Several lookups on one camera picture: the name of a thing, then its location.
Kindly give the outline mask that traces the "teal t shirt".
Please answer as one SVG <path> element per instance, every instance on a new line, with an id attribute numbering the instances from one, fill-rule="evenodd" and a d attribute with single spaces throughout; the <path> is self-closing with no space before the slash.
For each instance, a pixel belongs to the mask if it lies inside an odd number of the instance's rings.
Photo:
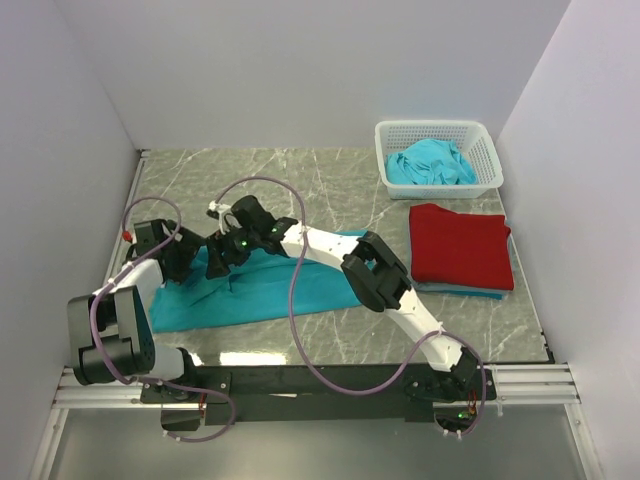
<path id="1" fill-rule="evenodd" d="M 193 273 L 184 284 L 168 282 L 156 290 L 150 307 L 152 330 L 175 333 L 284 318 L 296 262 L 295 258 L 255 250 L 228 276 L 208 280 L 207 250 L 201 248 L 191 263 Z M 305 257 L 294 292 L 296 315 L 360 304 L 341 270 Z"/>

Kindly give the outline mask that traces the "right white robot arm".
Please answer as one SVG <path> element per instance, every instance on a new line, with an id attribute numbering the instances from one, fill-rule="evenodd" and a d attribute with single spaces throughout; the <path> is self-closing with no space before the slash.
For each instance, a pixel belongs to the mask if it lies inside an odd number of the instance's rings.
<path id="1" fill-rule="evenodd" d="M 344 275 L 363 306 L 386 314 L 414 340 L 412 349 L 426 357 L 445 400 L 467 398 L 474 380 L 486 379 L 478 355 L 428 311 L 407 268 L 376 233 L 347 236 L 312 228 L 304 220 L 275 218 L 252 195 L 233 205 L 213 201 L 207 214 L 219 223 L 206 240 L 207 278 L 229 275 L 255 250 L 331 267 Z"/>

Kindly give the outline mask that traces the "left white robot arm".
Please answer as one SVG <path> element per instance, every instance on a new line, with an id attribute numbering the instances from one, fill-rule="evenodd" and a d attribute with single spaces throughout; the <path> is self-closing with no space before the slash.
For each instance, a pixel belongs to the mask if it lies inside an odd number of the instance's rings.
<path id="1" fill-rule="evenodd" d="M 108 356 L 125 379 L 162 381 L 176 401 L 189 401 L 199 392 L 200 378 L 188 351 L 154 341 L 150 307 L 160 287 L 180 283 L 192 273 L 191 262 L 205 245 L 204 238 L 174 220 L 140 222 L 133 235 L 123 235 L 129 244 L 123 264 L 153 251 L 171 234 L 176 237 L 132 271 L 122 268 L 121 282 L 104 296 L 94 292 L 68 302 L 71 368 L 80 384 L 115 381 L 103 360 Z"/>

